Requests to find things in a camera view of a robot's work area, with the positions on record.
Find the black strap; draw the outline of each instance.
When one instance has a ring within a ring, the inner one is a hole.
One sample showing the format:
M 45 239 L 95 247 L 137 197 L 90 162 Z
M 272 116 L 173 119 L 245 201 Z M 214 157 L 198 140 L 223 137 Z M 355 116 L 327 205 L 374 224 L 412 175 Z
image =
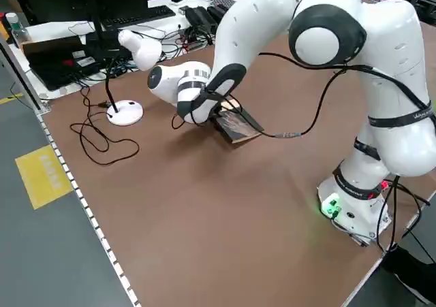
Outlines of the black strap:
M 365 155 L 368 155 L 372 157 L 373 159 L 376 159 L 377 161 L 381 161 L 379 153 L 377 152 L 377 149 L 364 144 L 363 142 L 360 142 L 357 137 L 354 140 L 354 148 L 359 150 L 360 152 L 363 152 Z
M 371 200 L 377 198 L 380 193 L 383 191 L 382 184 L 379 184 L 374 189 L 365 190 L 365 189 L 359 189 L 350 184 L 342 175 L 341 171 L 341 164 L 336 168 L 335 171 L 333 171 L 334 179 L 336 180 L 336 183 L 341 187 L 342 190 L 344 190 L 348 195 L 359 199 L 359 200 Z
M 369 124 L 376 128 L 397 128 L 406 125 L 412 125 L 416 122 L 424 120 L 430 116 L 434 116 L 433 107 L 430 103 L 423 110 L 413 112 L 407 115 L 399 116 L 398 118 L 371 118 L 368 116 Z

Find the black cable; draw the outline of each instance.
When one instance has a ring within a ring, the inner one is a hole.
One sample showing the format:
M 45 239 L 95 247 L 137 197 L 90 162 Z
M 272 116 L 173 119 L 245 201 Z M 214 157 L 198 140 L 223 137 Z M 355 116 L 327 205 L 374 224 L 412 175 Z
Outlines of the black cable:
M 91 107 L 93 107 L 93 106 L 96 106 L 96 105 L 93 105 L 93 104 L 91 104 L 91 100 L 88 98 L 88 94 L 89 94 L 89 91 L 90 91 L 90 88 L 89 88 L 89 86 L 87 85 L 87 84 L 85 84 L 83 81 L 81 81 L 81 79 L 76 79 L 76 82 L 82 87 L 81 89 L 80 89 L 80 94 L 82 95 L 82 103 L 83 103 L 83 105 L 84 106 L 86 106 L 87 107 L 87 117 L 85 118 L 85 120 L 83 121 L 83 122 L 81 122 L 81 123 L 72 123 L 70 126 L 69 126 L 69 128 L 74 132 L 74 133 L 77 133 L 78 135 L 79 135 L 79 140 L 80 140 L 80 145 L 82 146 L 82 149 L 83 149 L 83 151 L 84 151 L 84 153 L 85 153 L 85 155 L 90 159 L 90 160 L 92 160 L 92 162 L 94 162 L 94 163 L 96 163 L 96 164 L 98 164 L 98 165 L 103 165 L 103 166 L 105 166 L 105 165 L 112 165 L 112 164 L 114 164 L 114 163 L 116 163 L 116 162 L 118 162 L 118 161 L 122 161 L 122 160 L 125 160 L 125 159 L 128 159 L 128 158 L 130 158 L 130 157 L 133 157 L 133 156 L 135 156 L 135 155 L 137 155 L 138 153 L 139 153 L 139 150 L 140 150 L 140 147 L 139 147 L 139 144 L 137 143 L 137 142 L 135 142 L 134 140 L 132 140 L 132 139 L 128 139 L 128 138 L 124 138 L 124 139 L 121 139 L 121 140 L 112 140 L 112 139 L 110 139 L 106 134 L 104 134 L 98 127 L 96 127 L 95 125 L 94 125 L 94 123 L 93 123 L 93 121 L 92 121 L 92 118 L 94 117 L 94 116 L 96 116 L 96 115 L 98 115 L 98 114 L 105 114 L 105 115 L 108 115 L 108 113 L 106 112 L 106 111 L 104 111 L 104 112 L 96 112 L 96 113 L 94 113 L 94 114 L 92 114 L 91 113 Z M 97 145 L 95 145 L 84 133 L 83 133 L 83 131 L 84 131 L 84 128 L 86 128 L 86 127 L 88 127 L 88 128 L 91 128 L 92 130 L 94 130 L 98 135 L 100 135 L 100 137 L 101 138 L 103 138 L 103 140 L 104 140 L 104 148 L 99 148 L 99 147 L 97 147 Z M 124 157 L 120 157 L 120 158 L 118 158 L 118 159 L 114 159 L 114 160 L 112 160 L 112 161 L 109 161 L 109 162 L 106 162 L 106 163 L 102 163 L 102 162 L 99 162 L 99 161 L 97 161 L 97 160 L 95 160 L 89 153 L 88 153 L 88 150 L 87 150 L 87 147 L 84 145 L 84 141 L 86 141 L 86 142 L 88 142 L 90 145 L 92 145 L 92 147 L 94 147 L 94 149 L 96 150 L 96 151 L 98 151 L 98 152 L 108 152 L 109 151 L 109 147 L 110 147 L 110 143 L 112 143 L 112 144 L 117 144 L 117 143 L 119 143 L 119 142 L 131 142 L 131 143 L 133 143 L 133 144 L 135 144 L 136 145 L 136 150 L 133 152 L 133 153 L 131 153 L 131 154 L 129 154 L 129 155 L 127 155 L 127 156 L 124 156 Z
M 383 211 L 384 208 L 386 207 L 386 205 L 388 204 L 388 200 L 390 197 L 390 194 L 392 193 L 392 190 L 394 190 L 394 187 L 391 186 L 389 188 L 388 194 L 386 195 L 386 198 L 384 199 L 383 204 L 381 205 L 381 211 L 379 214 L 379 219 L 377 220 L 377 229 L 376 229 L 376 234 L 375 234 L 375 241 L 377 242 L 378 247 L 381 249 L 381 251 L 385 252 L 384 248 L 382 247 L 382 245 L 380 244 L 380 238 L 379 238 L 379 233 L 380 233 L 380 223 L 382 221 L 382 215 L 383 215 Z
M 114 58 L 110 61 L 109 66 L 108 66 L 108 68 L 106 69 L 106 81 L 105 81 L 104 83 L 105 83 L 105 88 L 106 88 L 106 94 L 107 94 L 108 97 L 109 97 L 110 103 L 112 104 L 112 107 L 114 108 L 115 113 L 118 113 L 118 108 L 116 107 L 116 104 L 115 104 L 115 101 L 114 101 L 114 97 L 112 96 L 112 93 L 111 93 L 110 90 L 109 90 L 109 79 L 110 79 L 110 74 L 111 74 L 111 71 L 112 71 L 112 66 L 113 66 L 114 62 L 116 61 L 116 59 L 117 59 L 117 56 L 114 57 Z
M 392 184 L 392 180 L 390 179 L 384 179 L 387 183 Z M 415 197 L 417 200 L 421 201 L 423 204 L 426 204 L 427 206 L 430 206 L 430 202 L 425 200 L 419 195 L 416 195 L 415 193 L 412 193 L 406 186 L 402 185 L 401 183 L 398 183 L 398 189 L 403 191 L 404 193 L 411 195 L 412 197 Z
M 397 183 L 397 187 L 398 189 L 400 189 L 400 187 L 404 187 L 406 193 L 408 193 L 409 195 L 411 195 L 415 201 L 416 207 L 418 209 L 418 216 L 416 217 L 416 220 L 414 221 L 414 223 L 409 227 L 409 229 L 407 229 L 407 231 L 401 236 L 402 238 L 404 238 L 405 236 L 407 236 L 407 234 L 411 234 L 414 239 L 416 240 L 416 242 L 420 245 L 420 247 L 422 248 L 422 250 L 426 253 L 426 255 L 431 259 L 431 261 L 433 263 L 436 263 L 436 261 L 434 260 L 434 258 L 431 257 L 430 253 L 425 249 L 424 245 L 419 241 L 419 239 L 415 236 L 415 234 L 412 232 L 414 230 L 414 228 L 416 227 L 416 225 L 418 225 L 418 223 L 421 220 L 422 217 L 422 211 L 421 211 L 421 206 L 418 202 L 418 195 L 415 195 L 414 193 L 412 193 L 408 188 L 406 188 L 405 186 L 403 186 L 402 184 Z M 430 203 L 427 200 L 424 200 L 424 203 L 430 205 Z
M 414 237 L 415 241 L 421 246 L 422 250 L 427 254 L 427 256 L 429 256 L 429 258 L 431 259 L 431 261 L 433 263 L 436 263 L 436 261 L 434 260 L 434 258 L 431 257 L 430 253 L 425 249 L 425 247 L 422 245 L 421 241 L 419 241 L 419 239 L 417 237 L 415 237 L 413 232 L 410 232 L 410 234 L 412 235 L 412 237 Z
M 174 130 L 180 129 L 180 128 L 185 124 L 185 120 L 182 120 L 181 124 L 179 124 L 179 125 L 174 125 L 174 121 L 176 120 L 176 117 L 177 117 L 177 116 L 178 116 L 178 114 L 176 113 L 176 114 L 172 117 L 172 120 L 171 120 L 171 127 L 172 127 Z
M 27 108 L 29 108 L 30 110 L 33 111 L 33 108 L 31 108 L 31 107 L 28 106 L 25 102 L 23 102 L 21 99 L 19 99 L 18 96 L 15 95 L 15 93 L 12 91 L 12 89 L 13 89 L 14 86 L 15 86 L 15 84 L 16 84 L 15 82 L 12 84 L 12 86 L 9 88 L 9 91 L 10 91 L 11 94 L 15 97 L 15 99 L 16 99 L 17 101 L 19 101 L 22 105 L 26 106 Z
M 398 181 L 400 180 L 399 176 L 395 176 L 394 182 L 392 183 L 392 186 L 394 187 L 394 214 L 392 217 L 392 235 L 390 237 L 390 243 L 388 248 L 388 253 L 392 251 L 395 244 L 395 231 L 396 231 L 396 207 L 397 207 L 397 201 L 396 201 L 396 187 L 398 184 Z

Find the person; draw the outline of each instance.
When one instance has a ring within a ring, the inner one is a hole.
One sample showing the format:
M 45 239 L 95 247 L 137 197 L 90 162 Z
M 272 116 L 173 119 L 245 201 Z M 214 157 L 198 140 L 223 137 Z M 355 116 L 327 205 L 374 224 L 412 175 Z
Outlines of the person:
M 381 266 L 394 274 L 421 302 L 436 304 L 436 263 L 423 263 L 396 245 Z

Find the power cable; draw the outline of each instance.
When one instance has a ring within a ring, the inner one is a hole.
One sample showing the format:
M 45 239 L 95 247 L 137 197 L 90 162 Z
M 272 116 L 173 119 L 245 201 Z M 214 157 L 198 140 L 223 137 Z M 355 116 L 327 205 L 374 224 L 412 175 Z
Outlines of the power cable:
M 15 99 L 17 101 L 19 101 L 22 105 L 26 106 L 27 108 L 29 108 L 30 110 L 33 111 L 33 108 L 31 108 L 30 106 L 28 106 L 25 102 L 23 102 L 21 99 L 18 98 L 18 96 L 12 91 L 12 89 L 15 87 L 16 82 L 14 82 L 11 87 L 9 88 L 9 91 L 11 92 L 11 94 L 15 97 Z
M 110 70 L 111 70 L 111 67 L 108 66 L 108 72 L 107 72 L 108 77 L 107 78 L 110 78 Z M 87 117 L 85 118 L 85 120 L 83 122 L 72 123 L 69 127 L 74 133 L 77 133 L 79 135 L 80 145 L 82 146 L 82 149 L 83 149 L 85 155 L 90 160 L 92 160 L 92 162 L 94 162 L 98 165 L 103 165 L 103 166 L 112 165 L 118 161 L 129 159 L 130 157 L 137 155 L 139 153 L 140 147 L 136 141 L 134 141 L 133 139 L 129 139 L 129 138 L 123 138 L 120 140 L 110 139 L 105 133 L 103 133 L 103 131 L 101 131 L 94 124 L 93 119 L 92 119 L 94 116 L 99 115 L 99 114 L 105 114 L 107 116 L 109 114 L 107 113 L 107 111 L 100 111 L 100 112 L 96 112 L 96 113 L 91 113 L 91 108 L 92 107 L 107 108 L 108 104 L 107 104 L 107 102 L 99 103 L 96 105 L 91 104 L 91 100 L 88 98 L 88 94 L 90 91 L 89 86 L 86 83 L 84 83 L 81 79 L 77 78 L 75 81 L 76 81 L 76 83 L 78 83 L 82 87 L 80 89 L 80 94 L 82 95 L 83 105 L 87 107 Z M 101 138 L 103 138 L 103 141 L 105 143 L 103 148 L 98 147 L 83 133 L 85 128 L 90 128 L 90 129 L 94 130 L 94 132 L 96 132 L 96 134 L 98 134 Z M 110 144 L 118 144 L 120 142 L 131 142 L 132 144 L 134 144 L 136 146 L 136 149 L 133 153 L 128 154 L 124 157 L 119 157 L 119 158 L 111 160 L 109 162 L 101 162 L 101 161 L 97 161 L 89 154 L 88 148 L 85 146 L 84 142 L 87 142 L 88 144 L 90 144 L 97 152 L 100 152 L 100 153 L 108 152 L 109 148 L 110 148 Z

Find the white robotic arm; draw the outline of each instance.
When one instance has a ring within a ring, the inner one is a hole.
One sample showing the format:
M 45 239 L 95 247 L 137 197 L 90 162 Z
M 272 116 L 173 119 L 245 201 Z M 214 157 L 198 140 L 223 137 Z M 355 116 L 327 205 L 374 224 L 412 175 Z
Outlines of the white robotic arm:
M 202 63 L 195 69 L 203 74 L 182 72 L 187 69 L 178 66 L 172 80 L 161 77 L 164 67 L 156 67 L 149 86 L 176 103 L 185 121 L 203 123 L 220 103 L 217 97 L 230 94 L 259 52 L 287 30 L 293 57 L 306 67 L 321 69 L 353 60 L 372 72 L 360 76 L 368 119 L 351 155 L 318 189 L 322 212 L 368 244 L 378 227 L 383 231 L 390 222 L 383 179 L 390 172 L 419 176 L 436 166 L 436 118 L 426 88 L 421 28 L 408 2 L 238 0 L 219 25 L 209 77 Z M 401 84 L 410 93 L 405 95 Z

